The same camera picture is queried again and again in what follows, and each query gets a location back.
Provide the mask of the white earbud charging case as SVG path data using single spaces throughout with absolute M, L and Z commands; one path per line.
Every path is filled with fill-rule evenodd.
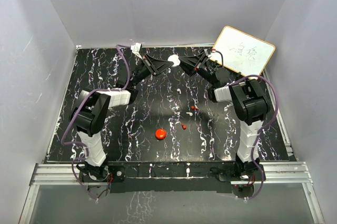
M 176 55 L 176 54 L 173 54 L 171 56 L 168 57 L 167 59 L 169 62 L 173 63 L 172 67 L 177 67 L 180 65 L 180 59 L 179 59 L 179 56 Z

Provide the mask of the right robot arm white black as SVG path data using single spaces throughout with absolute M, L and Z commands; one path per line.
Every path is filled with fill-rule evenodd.
M 233 104 L 237 118 L 240 120 L 240 142 L 235 157 L 235 175 L 247 180 L 259 165 L 257 142 L 260 137 L 266 114 L 271 105 L 259 80 L 270 82 L 259 75 L 248 75 L 235 82 L 230 82 L 230 72 L 225 67 L 210 60 L 207 51 L 199 55 L 179 56 L 179 66 L 189 76 L 200 75 L 210 83 L 208 98 L 214 103 L 228 101 Z

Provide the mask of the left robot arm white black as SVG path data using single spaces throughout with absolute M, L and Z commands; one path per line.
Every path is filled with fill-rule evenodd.
M 71 114 L 71 125 L 75 126 L 79 144 L 85 151 L 81 161 L 83 167 L 78 169 L 93 180 L 104 181 L 109 173 L 101 137 L 108 110 L 132 104 L 138 93 L 138 83 L 150 75 L 157 76 L 180 64 L 177 55 L 172 55 L 167 60 L 156 59 L 148 54 L 137 56 L 140 64 L 134 69 L 130 69 L 128 64 L 122 67 L 115 88 L 81 91 Z

